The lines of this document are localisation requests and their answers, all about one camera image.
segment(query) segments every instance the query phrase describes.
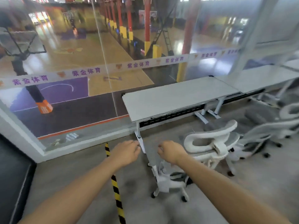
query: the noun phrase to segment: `orange basketball stand base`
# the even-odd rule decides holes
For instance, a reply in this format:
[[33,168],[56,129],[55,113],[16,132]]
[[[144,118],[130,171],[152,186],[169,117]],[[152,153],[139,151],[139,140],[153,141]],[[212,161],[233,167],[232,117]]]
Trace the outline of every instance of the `orange basketball stand base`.
[[42,114],[47,114],[53,111],[52,105],[47,102],[47,100],[43,100],[42,103],[36,103],[37,107]]

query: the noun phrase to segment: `white banner strip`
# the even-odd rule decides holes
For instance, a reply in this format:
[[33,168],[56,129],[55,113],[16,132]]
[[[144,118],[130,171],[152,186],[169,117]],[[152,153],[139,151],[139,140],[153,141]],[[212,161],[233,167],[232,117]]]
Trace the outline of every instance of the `white banner strip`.
[[92,75],[108,73],[122,72],[128,70],[143,69],[149,67],[159,67],[171,64],[179,64],[190,61],[199,61],[207,58],[219,58],[223,55],[234,55],[237,54],[239,49],[223,49],[214,52],[198,52],[191,54],[182,54],[176,56],[166,56],[155,59],[144,59],[129,61],[119,64],[107,64],[98,65],[89,68],[71,69],[59,72],[52,72],[47,74],[31,74],[31,75],[20,75],[10,78],[0,78],[0,90],[37,85],[48,82],[63,81],[66,79],[75,79],[81,77],[89,77]]

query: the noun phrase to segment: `person's right arm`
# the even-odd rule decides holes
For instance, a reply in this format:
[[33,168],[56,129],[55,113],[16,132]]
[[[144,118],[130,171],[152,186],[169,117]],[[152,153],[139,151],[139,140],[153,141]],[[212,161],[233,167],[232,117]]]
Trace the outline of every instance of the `person's right arm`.
[[290,224],[287,218],[256,200],[250,192],[189,156],[180,144],[164,141],[158,153],[167,162],[183,169],[228,223]]

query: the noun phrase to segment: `person's left hand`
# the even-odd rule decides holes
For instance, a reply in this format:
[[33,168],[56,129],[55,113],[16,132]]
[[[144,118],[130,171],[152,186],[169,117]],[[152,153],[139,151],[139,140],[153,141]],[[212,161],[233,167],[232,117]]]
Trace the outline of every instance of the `person's left hand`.
[[118,143],[111,151],[110,157],[120,168],[137,160],[141,148],[138,141],[124,141]]

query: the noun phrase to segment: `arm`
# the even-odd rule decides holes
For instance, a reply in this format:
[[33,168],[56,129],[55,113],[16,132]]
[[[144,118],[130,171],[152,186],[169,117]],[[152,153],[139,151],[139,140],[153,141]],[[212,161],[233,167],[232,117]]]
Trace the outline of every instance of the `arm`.
[[180,144],[164,141],[158,153],[167,162],[183,169],[230,224],[290,224],[250,192],[189,156]]
[[32,214],[19,224],[76,223],[106,181],[121,167],[136,161],[140,153],[138,142],[118,144],[100,165],[74,180],[54,196],[42,202]]

